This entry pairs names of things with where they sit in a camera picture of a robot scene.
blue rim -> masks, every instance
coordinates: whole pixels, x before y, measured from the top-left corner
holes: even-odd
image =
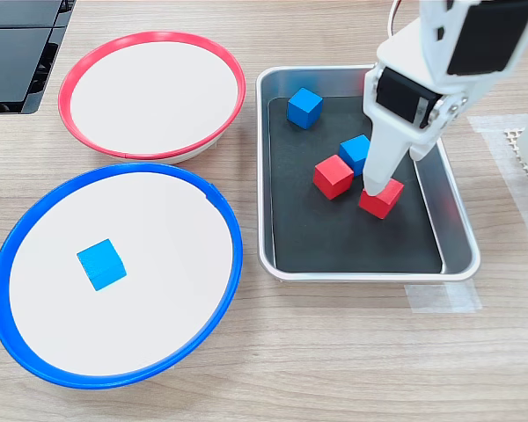
[[[217,309],[190,341],[170,356],[137,371],[119,375],[79,375],[63,371],[41,359],[26,344],[14,323],[10,306],[10,273],[19,246],[33,225],[56,203],[78,189],[104,178],[124,173],[149,172],[181,178],[206,194],[207,199],[221,213],[229,231],[233,246],[231,276]],[[139,382],[175,365],[188,356],[215,329],[237,290],[243,261],[243,246],[237,218],[224,196],[210,183],[195,174],[167,164],[130,163],[116,164],[89,171],[58,186],[31,207],[11,230],[0,250],[0,341],[8,353],[25,369],[40,378],[74,389],[110,389]]]

red cube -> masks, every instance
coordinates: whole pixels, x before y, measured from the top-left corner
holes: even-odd
[[[364,189],[359,206],[383,220],[395,206],[402,192],[403,184],[392,178],[378,196],[369,196]]]
[[[315,166],[313,183],[331,200],[352,186],[354,171],[339,156],[330,156]]]

black object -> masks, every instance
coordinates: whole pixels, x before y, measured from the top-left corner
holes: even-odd
[[[444,37],[444,27],[440,26],[438,29],[436,29],[436,38],[441,41]]]
[[[419,128],[429,124],[429,115],[442,97],[428,88],[385,68],[378,82],[377,102]]]
[[[528,0],[471,6],[448,66],[449,75],[484,75],[509,63],[528,23]]]
[[[379,220],[358,207],[362,177],[328,200],[312,183],[314,167],[338,154],[341,142],[371,135],[362,97],[324,98],[311,129],[286,119],[288,99],[270,102],[270,165],[275,262],[288,273],[440,273],[436,246],[413,162],[394,178],[405,185],[395,208]]]
[[[0,0],[0,113],[37,111],[74,0]]]

stainless steel tray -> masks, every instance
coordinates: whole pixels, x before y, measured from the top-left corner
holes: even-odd
[[[323,98],[360,97],[363,95],[363,76],[369,69],[371,66],[281,67],[268,69],[258,77],[256,101],[260,262],[270,274],[285,281],[429,283],[467,280],[479,269],[480,251],[441,142],[438,142],[424,159],[414,163],[412,171],[418,180],[421,193],[418,195],[419,203],[415,204],[416,208],[426,209],[429,220],[427,227],[432,230],[436,241],[438,262],[441,262],[437,271],[411,273],[397,271],[394,268],[392,272],[349,273],[338,272],[335,269],[322,272],[306,271],[304,268],[301,268],[301,271],[283,271],[276,264],[270,103],[276,98],[290,98],[301,87],[310,89]]]

metal tray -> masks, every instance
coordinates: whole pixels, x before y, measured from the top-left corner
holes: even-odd
[[[371,66],[282,67],[256,85],[258,250],[279,280],[444,282],[471,278],[480,252],[441,142],[420,162],[405,157],[396,208],[380,221],[357,207],[362,180],[329,201],[312,185],[314,164],[362,133],[363,77]],[[305,87],[325,99],[307,131],[285,119],[287,99]]]

